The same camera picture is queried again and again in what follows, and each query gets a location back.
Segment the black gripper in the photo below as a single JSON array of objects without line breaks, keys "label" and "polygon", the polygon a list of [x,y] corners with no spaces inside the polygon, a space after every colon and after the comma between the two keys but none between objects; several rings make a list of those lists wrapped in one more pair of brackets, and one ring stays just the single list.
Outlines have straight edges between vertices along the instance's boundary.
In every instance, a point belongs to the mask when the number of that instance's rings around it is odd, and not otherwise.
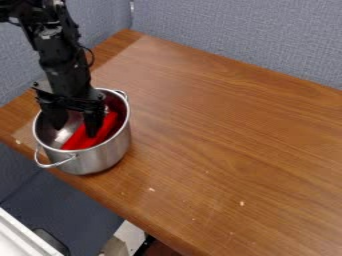
[{"label": "black gripper", "polygon": [[83,114],[85,133],[95,137],[105,117],[104,94],[91,85],[89,64],[85,61],[41,61],[45,80],[32,86],[36,101],[56,130],[68,121],[68,111]]}]

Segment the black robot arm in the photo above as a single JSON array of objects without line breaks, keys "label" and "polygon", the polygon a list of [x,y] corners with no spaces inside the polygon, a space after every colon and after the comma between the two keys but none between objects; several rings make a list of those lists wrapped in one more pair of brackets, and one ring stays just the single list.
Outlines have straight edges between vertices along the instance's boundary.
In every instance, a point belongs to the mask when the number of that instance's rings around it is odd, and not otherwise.
[{"label": "black robot arm", "polygon": [[68,112],[83,115],[85,134],[95,137],[104,121],[104,94],[91,85],[85,52],[79,42],[75,23],[65,0],[0,0],[0,22],[21,28],[38,65],[45,73],[46,86],[37,82],[32,89],[41,113],[56,130],[68,121]]}]

